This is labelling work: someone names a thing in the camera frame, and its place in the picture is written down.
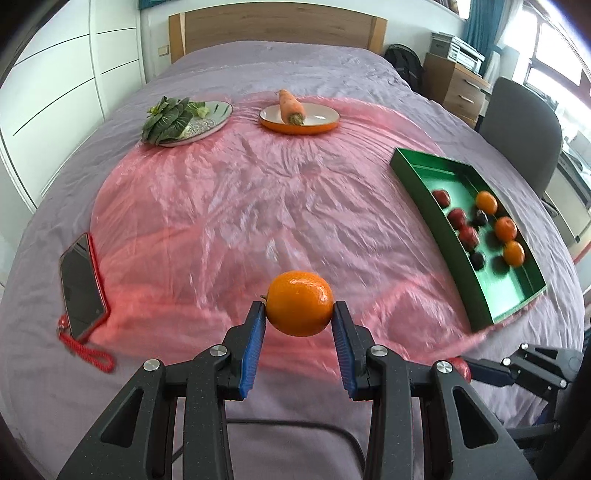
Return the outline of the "dark plum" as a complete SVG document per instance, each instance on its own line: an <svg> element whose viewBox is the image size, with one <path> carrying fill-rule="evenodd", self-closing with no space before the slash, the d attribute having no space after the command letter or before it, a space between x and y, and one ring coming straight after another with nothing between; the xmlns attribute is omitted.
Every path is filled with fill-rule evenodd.
<svg viewBox="0 0 591 480"><path fill-rule="evenodd" d="M473 220L472 225L476 228L481 228L486 226L488 223L488 216L483 210L477 210Z"/></svg>
<svg viewBox="0 0 591 480"><path fill-rule="evenodd" d="M469 260L475 271L480 271L486 266L486 255L481 251L472 251L469 255Z"/></svg>

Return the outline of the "red apple front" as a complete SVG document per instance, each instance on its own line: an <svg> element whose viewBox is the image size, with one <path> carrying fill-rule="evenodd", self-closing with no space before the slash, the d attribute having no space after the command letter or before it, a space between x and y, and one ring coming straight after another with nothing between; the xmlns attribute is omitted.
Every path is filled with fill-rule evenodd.
<svg viewBox="0 0 591 480"><path fill-rule="evenodd" d="M467 252L474 251L480 244L478 231L469 225L458 231L458 238Z"/></svg>

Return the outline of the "dark red apple back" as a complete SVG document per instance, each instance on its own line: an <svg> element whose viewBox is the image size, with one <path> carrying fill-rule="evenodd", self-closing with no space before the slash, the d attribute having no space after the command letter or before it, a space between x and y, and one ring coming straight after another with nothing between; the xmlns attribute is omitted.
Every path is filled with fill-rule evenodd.
<svg viewBox="0 0 591 480"><path fill-rule="evenodd" d="M450 194L443 189L433 190L432 195L442 209L449 208L451 205Z"/></svg>

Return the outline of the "small orange back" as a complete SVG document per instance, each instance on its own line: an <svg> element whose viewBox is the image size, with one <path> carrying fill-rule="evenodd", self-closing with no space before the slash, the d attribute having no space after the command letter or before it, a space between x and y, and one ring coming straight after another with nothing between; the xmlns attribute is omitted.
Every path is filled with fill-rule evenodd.
<svg viewBox="0 0 591 480"><path fill-rule="evenodd" d="M276 276L264 297L266 318L293 337L315 336L332 319L334 297L329 283L315 273L288 271Z"/></svg>

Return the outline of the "green rectangular tray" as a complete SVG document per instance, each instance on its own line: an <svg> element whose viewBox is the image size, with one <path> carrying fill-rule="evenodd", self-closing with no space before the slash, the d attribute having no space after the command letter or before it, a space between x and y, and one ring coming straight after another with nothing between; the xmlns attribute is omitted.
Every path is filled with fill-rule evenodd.
<svg viewBox="0 0 591 480"><path fill-rule="evenodd" d="M472 166L398 148L391 168L427 223L474 332L507 320L546 291L514 216Z"/></svg>

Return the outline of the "red-cased smartphone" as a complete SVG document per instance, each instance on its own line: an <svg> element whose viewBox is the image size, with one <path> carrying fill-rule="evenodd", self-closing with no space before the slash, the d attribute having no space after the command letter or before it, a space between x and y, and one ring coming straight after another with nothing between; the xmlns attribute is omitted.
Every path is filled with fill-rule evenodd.
<svg viewBox="0 0 591 480"><path fill-rule="evenodd" d="M59 274L67 328L74 340L85 343L110 314L89 232L82 233L61 255Z"/></svg>

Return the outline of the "purple bed sheet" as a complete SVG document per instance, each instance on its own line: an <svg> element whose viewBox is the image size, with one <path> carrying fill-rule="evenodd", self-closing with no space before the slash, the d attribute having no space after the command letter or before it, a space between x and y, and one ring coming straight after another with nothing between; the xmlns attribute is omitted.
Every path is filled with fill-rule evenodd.
<svg viewBox="0 0 591 480"><path fill-rule="evenodd" d="M472 165L514 216L547 290L507 322L486 330L485 341L467 353L500 360L525 341L582 346L584 300L571 256L528 183L477 132L415 94L389 62L370 51L256 41L218 45L185 56L132 95L70 157L22 236L1 302L1 412L45 478L57 476L141 364L157 358L118 356L94 344L91 335L79 343L67 328L59 260L82 233L90 233L107 176L138 145L180 147L140 139L148 109L163 96L224 101L235 111L238 101L252 95L270 96L263 108L280 105L281 89L301 104L332 107L331 99L353 99L403 114L434 137L437 155Z"/></svg>

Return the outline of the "pink plastic sheet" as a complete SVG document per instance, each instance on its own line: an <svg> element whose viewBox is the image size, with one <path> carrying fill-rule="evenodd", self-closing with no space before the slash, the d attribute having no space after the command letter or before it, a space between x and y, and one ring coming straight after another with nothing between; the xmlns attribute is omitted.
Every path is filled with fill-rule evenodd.
<svg viewBox="0 0 591 480"><path fill-rule="evenodd" d="M434 137L397 111L337 98L335 130L280 135L257 121L269 101L238 101L221 131L193 144L138 145L107 176L90 233L110 314L91 341L186 360L242 322L277 275L303 270L406 359L483 343L390 167L397 148L438 153Z"/></svg>

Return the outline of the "grey office chair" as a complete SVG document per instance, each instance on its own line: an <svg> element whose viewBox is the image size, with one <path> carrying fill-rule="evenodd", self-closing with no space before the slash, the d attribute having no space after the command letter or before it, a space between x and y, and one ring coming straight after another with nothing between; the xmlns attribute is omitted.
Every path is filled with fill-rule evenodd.
<svg viewBox="0 0 591 480"><path fill-rule="evenodd" d="M539 95L499 78L479 133L506 157L538 197L544 195L558 165L563 137L556 113Z"/></svg>

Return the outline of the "wooden drawer cabinet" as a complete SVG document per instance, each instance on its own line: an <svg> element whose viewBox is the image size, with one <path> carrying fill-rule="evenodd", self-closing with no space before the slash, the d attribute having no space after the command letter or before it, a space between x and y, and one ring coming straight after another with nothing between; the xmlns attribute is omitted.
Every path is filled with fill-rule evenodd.
<svg viewBox="0 0 591 480"><path fill-rule="evenodd" d="M423 95L475 128L490 84L461 64L427 53Z"/></svg>

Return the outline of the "orange oval dish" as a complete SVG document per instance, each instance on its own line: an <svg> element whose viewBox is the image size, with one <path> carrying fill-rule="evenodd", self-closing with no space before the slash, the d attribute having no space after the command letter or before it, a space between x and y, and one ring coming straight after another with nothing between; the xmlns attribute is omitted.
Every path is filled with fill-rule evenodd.
<svg viewBox="0 0 591 480"><path fill-rule="evenodd" d="M339 126L339 112L332 107L303 103L303 114L295 114L287 123L281 117L280 105L271 105L259 112L263 127L286 135L318 135L328 133Z"/></svg>

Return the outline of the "green leafy bok choy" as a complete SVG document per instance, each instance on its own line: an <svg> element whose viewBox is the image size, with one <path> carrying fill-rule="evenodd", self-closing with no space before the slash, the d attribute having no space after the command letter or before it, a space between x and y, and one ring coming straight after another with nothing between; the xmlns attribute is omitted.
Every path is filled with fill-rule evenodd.
<svg viewBox="0 0 591 480"><path fill-rule="evenodd" d="M189 122L193 118L205 118L209 108L204 102L195 102L188 97L179 99L163 96L147 113L140 139L143 143L159 145L178 140Z"/></svg>

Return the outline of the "black backpack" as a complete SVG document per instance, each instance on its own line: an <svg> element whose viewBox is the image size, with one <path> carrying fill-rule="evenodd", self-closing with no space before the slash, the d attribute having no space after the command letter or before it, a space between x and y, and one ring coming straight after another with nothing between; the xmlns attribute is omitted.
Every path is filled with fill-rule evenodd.
<svg viewBox="0 0 591 480"><path fill-rule="evenodd" d="M392 44L386 49L384 58L415 93L423 92L424 68L412 49L402 44Z"/></svg>

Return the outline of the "orange carrot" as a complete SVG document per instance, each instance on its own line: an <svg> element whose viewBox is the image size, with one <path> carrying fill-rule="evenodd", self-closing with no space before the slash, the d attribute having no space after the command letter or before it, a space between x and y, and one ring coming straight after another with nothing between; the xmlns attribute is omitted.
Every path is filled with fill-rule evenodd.
<svg viewBox="0 0 591 480"><path fill-rule="evenodd" d="M279 91L280 117L284 124L303 126L305 120L304 105L297 100L296 96L281 89Z"/></svg>

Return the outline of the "patterned grey plate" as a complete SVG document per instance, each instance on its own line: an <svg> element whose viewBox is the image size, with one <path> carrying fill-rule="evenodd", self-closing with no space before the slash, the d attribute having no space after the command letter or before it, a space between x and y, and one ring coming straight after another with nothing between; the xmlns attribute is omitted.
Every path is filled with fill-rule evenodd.
<svg viewBox="0 0 591 480"><path fill-rule="evenodd" d="M232 114L232 105L224 101L207 101L208 113L204 118L193 117L177 139L160 143L162 147L175 147L197 142L221 130Z"/></svg>

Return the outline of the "teal curtain right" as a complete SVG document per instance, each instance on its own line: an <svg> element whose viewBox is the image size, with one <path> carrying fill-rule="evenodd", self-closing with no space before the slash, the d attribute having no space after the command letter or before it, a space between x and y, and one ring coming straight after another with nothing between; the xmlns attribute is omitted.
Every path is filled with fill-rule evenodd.
<svg viewBox="0 0 591 480"><path fill-rule="evenodd" d="M490 64L508 5L509 1L504 0L472 0L470 3L462 39L484 56L481 74L486 72Z"/></svg>

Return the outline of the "white wardrobe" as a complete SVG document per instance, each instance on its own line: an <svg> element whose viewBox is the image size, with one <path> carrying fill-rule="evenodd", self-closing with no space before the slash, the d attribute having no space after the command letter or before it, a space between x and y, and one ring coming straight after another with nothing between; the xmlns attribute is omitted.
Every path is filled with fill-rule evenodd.
<svg viewBox="0 0 591 480"><path fill-rule="evenodd" d="M69 157L145 82L136 1L69 1L1 86L1 278Z"/></svg>

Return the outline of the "wooden headboard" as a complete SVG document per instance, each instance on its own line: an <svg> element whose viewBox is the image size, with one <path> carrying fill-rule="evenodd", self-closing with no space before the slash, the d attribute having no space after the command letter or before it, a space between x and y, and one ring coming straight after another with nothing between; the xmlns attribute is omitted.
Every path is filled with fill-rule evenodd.
<svg viewBox="0 0 591 480"><path fill-rule="evenodd" d="M383 51L388 21L349 9L297 2L247 2L168 17L170 59L239 41L353 47Z"/></svg>

